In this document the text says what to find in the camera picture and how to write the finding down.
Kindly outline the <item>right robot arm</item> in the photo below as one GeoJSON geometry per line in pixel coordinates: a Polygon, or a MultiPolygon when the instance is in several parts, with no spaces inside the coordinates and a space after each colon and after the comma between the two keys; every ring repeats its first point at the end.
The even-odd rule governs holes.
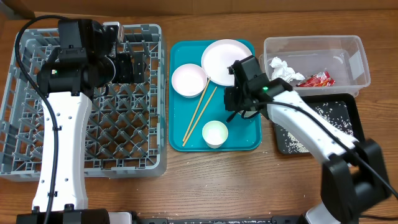
{"type": "Polygon", "coordinates": [[[374,140],[360,141],[328,123],[290,84],[269,80],[253,55],[234,61],[228,72],[234,85],[224,90],[227,120],[247,111],[262,114],[290,132],[322,167],[321,204],[288,223],[358,223],[363,212],[397,196],[374,140]]]}

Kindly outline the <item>white shallow bowl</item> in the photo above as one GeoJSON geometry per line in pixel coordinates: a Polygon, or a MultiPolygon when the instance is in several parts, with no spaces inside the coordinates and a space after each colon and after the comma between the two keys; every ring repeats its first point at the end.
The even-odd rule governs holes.
{"type": "Polygon", "coordinates": [[[207,81],[204,69],[192,63],[179,66],[171,77],[173,89],[186,98],[194,98],[201,94],[207,81]]]}

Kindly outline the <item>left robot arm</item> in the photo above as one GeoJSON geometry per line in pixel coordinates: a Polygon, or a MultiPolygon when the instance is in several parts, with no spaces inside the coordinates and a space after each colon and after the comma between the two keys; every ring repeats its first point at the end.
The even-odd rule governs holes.
{"type": "Polygon", "coordinates": [[[44,143],[32,211],[18,223],[137,223],[133,212],[88,208],[85,141],[97,88],[111,83],[142,83],[143,61],[118,52],[123,27],[92,19],[58,16],[60,44],[35,78],[28,81],[41,97],[44,143]]]}

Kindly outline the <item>small white cup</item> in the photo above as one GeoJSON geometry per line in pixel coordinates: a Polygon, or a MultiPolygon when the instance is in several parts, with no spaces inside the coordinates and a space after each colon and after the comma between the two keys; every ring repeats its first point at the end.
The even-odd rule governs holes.
{"type": "Polygon", "coordinates": [[[225,143],[229,135],[229,131],[221,121],[209,121],[202,129],[202,137],[208,147],[217,149],[225,143]]]}

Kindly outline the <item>white tissue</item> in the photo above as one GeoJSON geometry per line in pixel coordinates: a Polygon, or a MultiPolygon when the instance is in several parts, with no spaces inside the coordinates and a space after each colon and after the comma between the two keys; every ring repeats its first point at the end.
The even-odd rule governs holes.
{"type": "Polygon", "coordinates": [[[301,73],[289,67],[287,62],[281,60],[279,57],[274,57],[269,65],[274,69],[271,74],[271,80],[281,78],[283,81],[291,83],[293,81],[303,81],[305,79],[301,73]]]}

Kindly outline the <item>red snack wrapper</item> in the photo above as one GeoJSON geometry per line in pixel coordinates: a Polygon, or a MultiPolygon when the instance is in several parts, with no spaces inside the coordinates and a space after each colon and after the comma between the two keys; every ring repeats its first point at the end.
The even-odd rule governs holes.
{"type": "Polygon", "coordinates": [[[333,86],[335,80],[332,79],[327,71],[314,74],[302,82],[296,84],[296,87],[324,87],[333,86]]]}

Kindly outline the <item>white rice pile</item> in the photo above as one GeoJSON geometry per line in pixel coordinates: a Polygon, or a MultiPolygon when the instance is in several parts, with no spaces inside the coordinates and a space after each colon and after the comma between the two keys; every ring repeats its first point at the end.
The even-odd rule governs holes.
{"type": "MultiPolygon", "coordinates": [[[[354,136],[357,128],[353,126],[353,119],[348,113],[348,106],[344,101],[308,103],[323,119],[342,132],[354,136]]],[[[278,124],[274,125],[277,147],[282,154],[308,154],[308,150],[286,129],[278,124]]]]}

